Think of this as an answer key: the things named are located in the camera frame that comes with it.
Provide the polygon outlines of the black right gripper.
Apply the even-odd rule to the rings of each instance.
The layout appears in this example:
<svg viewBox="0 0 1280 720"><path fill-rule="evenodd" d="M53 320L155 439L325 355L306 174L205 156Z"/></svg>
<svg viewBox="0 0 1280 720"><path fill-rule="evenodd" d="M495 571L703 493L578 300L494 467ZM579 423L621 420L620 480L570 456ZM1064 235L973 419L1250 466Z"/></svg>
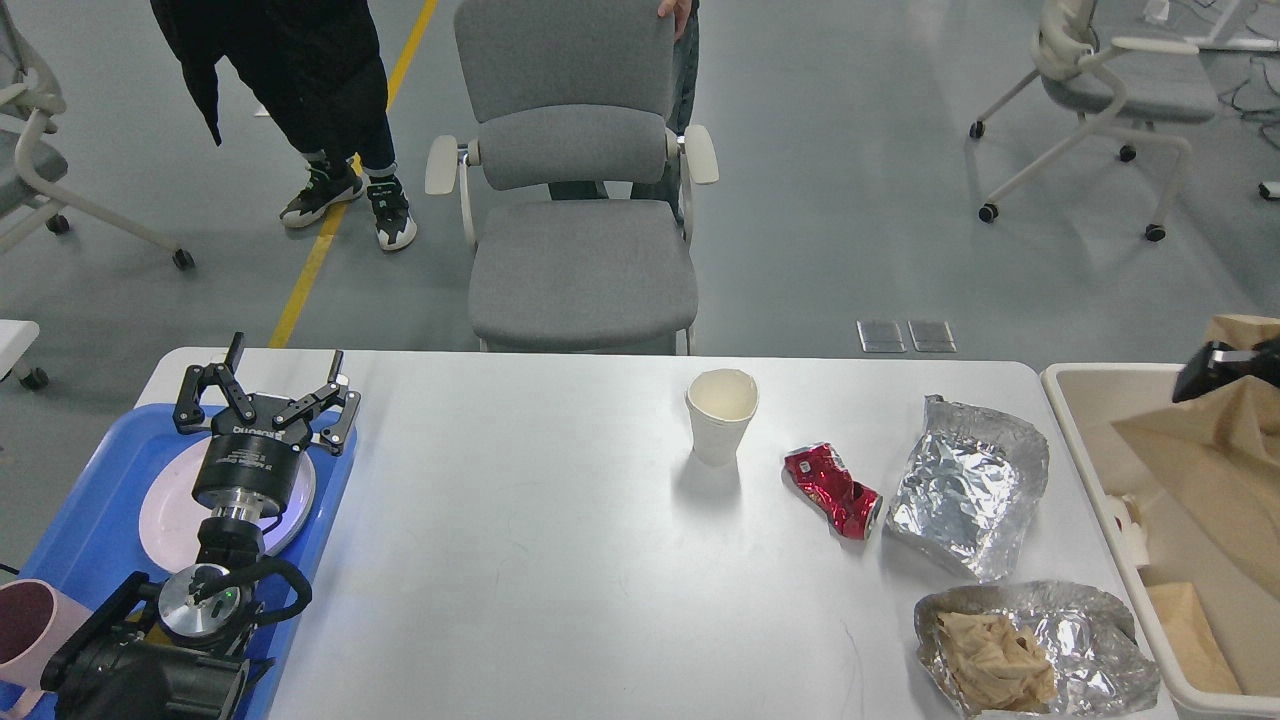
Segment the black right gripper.
<svg viewBox="0 0 1280 720"><path fill-rule="evenodd" d="M1202 397L1233 383L1251 369L1251 375L1280 386L1280 338L1258 342L1252 348L1235 348L1225 341L1210 341L1178 373L1172 402Z"/></svg>

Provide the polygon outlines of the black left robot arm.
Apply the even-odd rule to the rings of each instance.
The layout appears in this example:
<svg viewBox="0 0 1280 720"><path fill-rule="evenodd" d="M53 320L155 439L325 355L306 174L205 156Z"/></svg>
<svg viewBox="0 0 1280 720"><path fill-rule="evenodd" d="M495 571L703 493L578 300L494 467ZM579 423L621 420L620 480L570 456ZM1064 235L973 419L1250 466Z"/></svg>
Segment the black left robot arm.
<svg viewBox="0 0 1280 720"><path fill-rule="evenodd" d="M307 395L250 393L243 342L188 366L172 410L179 434L207 437L189 482L204 510L193 556L164 578L129 574L52 653L41 683L58 719L232 719L274 664L265 635L312 601L314 564L270 552L262 521L285 516L311 448L347 450L361 396L342 351Z"/></svg>

